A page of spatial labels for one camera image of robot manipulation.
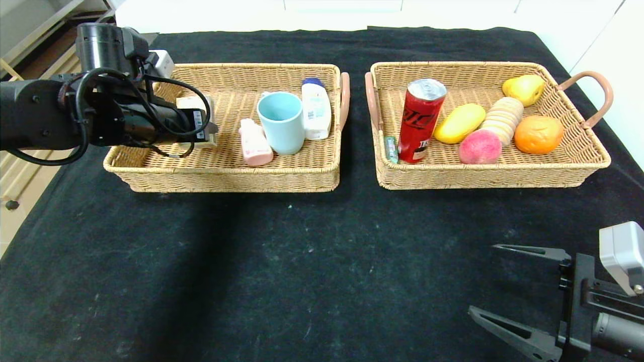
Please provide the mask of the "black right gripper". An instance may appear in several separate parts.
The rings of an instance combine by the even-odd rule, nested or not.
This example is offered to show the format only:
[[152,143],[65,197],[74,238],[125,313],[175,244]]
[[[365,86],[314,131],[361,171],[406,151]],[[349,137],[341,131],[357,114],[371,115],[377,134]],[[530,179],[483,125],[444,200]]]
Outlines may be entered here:
[[594,257],[563,249],[494,244],[492,247],[560,264],[559,288],[566,292],[557,333],[469,306],[473,321],[531,361],[585,361],[594,348],[632,361],[643,360],[642,293],[629,296],[617,284],[595,277]]

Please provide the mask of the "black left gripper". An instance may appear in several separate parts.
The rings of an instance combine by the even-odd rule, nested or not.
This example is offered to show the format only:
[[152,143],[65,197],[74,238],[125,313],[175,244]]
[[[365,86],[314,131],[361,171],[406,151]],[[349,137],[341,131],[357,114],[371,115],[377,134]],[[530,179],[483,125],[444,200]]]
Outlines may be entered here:
[[159,142],[205,142],[206,133],[216,134],[219,127],[214,122],[207,122],[202,131],[205,111],[199,108],[175,109],[158,108],[158,120],[165,127],[159,129]]

